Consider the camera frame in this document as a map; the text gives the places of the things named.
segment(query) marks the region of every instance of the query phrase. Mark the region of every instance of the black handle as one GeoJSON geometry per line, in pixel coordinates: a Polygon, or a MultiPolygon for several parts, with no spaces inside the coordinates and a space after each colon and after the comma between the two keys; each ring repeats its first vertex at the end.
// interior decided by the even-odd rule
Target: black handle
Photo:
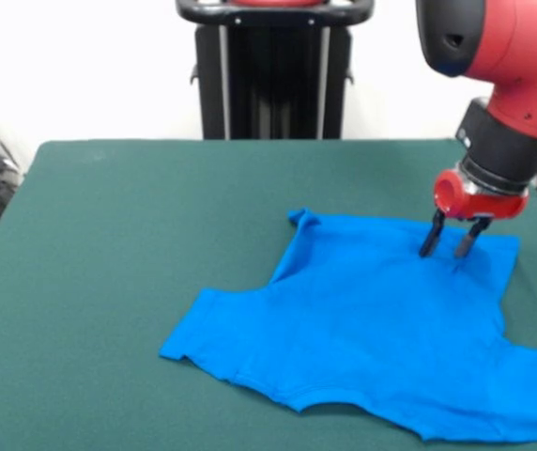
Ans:
{"type": "Polygon", "coordinates": [[[229,26],[350,26],[368,20],[375,0],[355,0],[349,5],[329,3],[305,8],[244,7],[229,3],[202,4],[176,0],[184,19],[210,25],[229,26]]]}

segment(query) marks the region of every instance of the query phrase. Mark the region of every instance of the green table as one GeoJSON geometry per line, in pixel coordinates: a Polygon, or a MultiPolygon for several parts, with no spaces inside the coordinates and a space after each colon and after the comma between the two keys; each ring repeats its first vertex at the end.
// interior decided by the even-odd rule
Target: green table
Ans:
{"type": "MultiPolygon", "coordinates": [[[[267,283],[294,232],[289,210],[429,221],[432,182],[461,152],[452,141],[43,146],[0,225],[0,450],[465,449],[353,406],[296,414],[158,357],[200,288],[267,283]]],[[[522,239],[504,313],[508,336],[537,347],[537,198],[491,233],[522,239]]]]}

